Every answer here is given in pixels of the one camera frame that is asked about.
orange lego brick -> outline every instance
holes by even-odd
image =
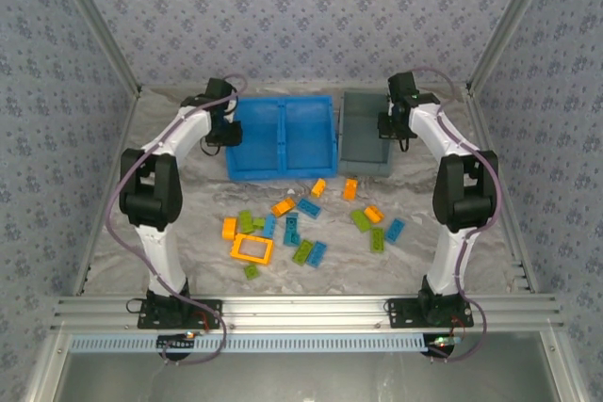
[[[222,226],[222,239],[235,240],[236,235],[236,218],[228,217],[224,219]]]
[[[294,207],[295,207],[295,202],[293,201],[293,199],[291,199],[291,198],[285,198],[284,200],[282,200],[278,204],[275,204],[275,205],[272,206],[272,213],[276,217],[280,217],[281,215],[286,214],[287,212],[289,212]]]
[[[358,181],[355,179],[346,179],[346,186],[343,189],[343,199],[352,201],[356,199],[356,187],[358,186]]]
[[[259,242],[260,244],[266,244],[266,251],[264,252],[264,256],[260,258],[257,256],[251,256],[249,254],[242,254],[240,252],[240,248],[243,243],[243,240],[251,240],[253,242]],[[272,255],[273,247],[274,242],[272,241],[272,239],[265,239],[264,237],[259,237],[257,235],[237,234],[235,236],[235,243],[233,244],[233,247],[230,251],[230,255],[235,259],[240,259],[241,261],[268,265],[270,263],[270,257]]]
[[[373,223],[379,223],[385,218],[383,212],[381,212],[377,206],[369,206],[367,209],[365,209],[365,215]]]
[[[326,186],[327,183],[325,182],[325,180],[319,179],[317,183],[314,184],[314,187],[312,187],[312,196],[315,198],[320,198],[320,195],[322,195],[322,192],[324,192],[324,187]]]

blue lego brick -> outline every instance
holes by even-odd
[[[320,214],[321,208],[316,206],[313,202],[308,201],[306,198],[302,198],[296,206],[298,211],[303,212],[311,218],[316,218]]]
[[[274,214],[268,214],[266,216],[266,222],[264,223],[264,231],[262,237],[271,239],[274,236],[274,228],[276,228],[276,217]]]
[[[398,240],[398,237],[402,233],[403,229],[404,222],[398,218],[394,218],[392,224],[389,225],[389,228],[387,228],[387,233],[385,233],[385,240],[393,245]]]
[[[298,213],[287,214],[285,218],[285,232],[296,233],[298,230]]]
[[[295,231],[285,231],[285,236],[283,237],[283,245],[287,245],[288,247],[297,247],[300,244],[300,235]]]
[[[308,256],[308,259],[306,259],[305,262],[314,268],[318,267],[326,250],[327,246],[322,242],[315,243],[310,251],[310,256]]]

enclosure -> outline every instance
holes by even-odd
[[[238,399],[237,378],[251,400],[447,400],[450,388],[467,400],[603,400],[601,0],[0,2],[0,399]],[[501,216],[464,274],[484,314],[474,307],[452,357],[486,319],[488,332],[462,363],[431,364],[418,352],[445,330],[395,329],[385,308],[416,297],[440,228],[430,148],[412,139],[403,153],[377,132],[388,77],[413,69],[460,133],[498,156]],[[105,209],[122,151],[233,72],[249,83],[233,113],[243,141],[214,156],[195,144],[178,162],[173,224],[190,293],[221,300],[226,348],[200,367],[164,366],[156,340],[169,331],[140,330],[127,309],[149,272],[107,232]],[[267,217],[287,197],[321,208],[296,221],[324,258],[292,262],[277,220],[271,262],[249,279],[222,223]],[[383,253],[350,219],[369,205],[385,228],[404,223]],[[139,244],[117,203],[108,212]],[[219,339],[200,335],[191,350]]]

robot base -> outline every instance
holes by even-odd
[[[469,304],[458,294],[435,295],[426,277],[423,277],[417,298],[390,298],[385,307],[392,329],[458,328],[459,325],[452,320],[454,317],[467,328],[474,325]]]
[[[189,297],[188,281],[180,294]],[[195,298],[195,301],[222,313],[221,300]],[[213,315],[173,296],[158,296],[147,290],[147,298],[140,305],[140,330],[204,330],[205,322],[209,330],[220,328],[220,322]]]

blue floral wallpaper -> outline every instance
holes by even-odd
[[[0,0],[0,400],[73,290],[131,95],[72,0]]]
[[[533,0],[479,95],[539,285],[603,400],[603,0]]]
[[[94,0],[142,84],[374,81],[430,64],[466,80],[509,0]]]

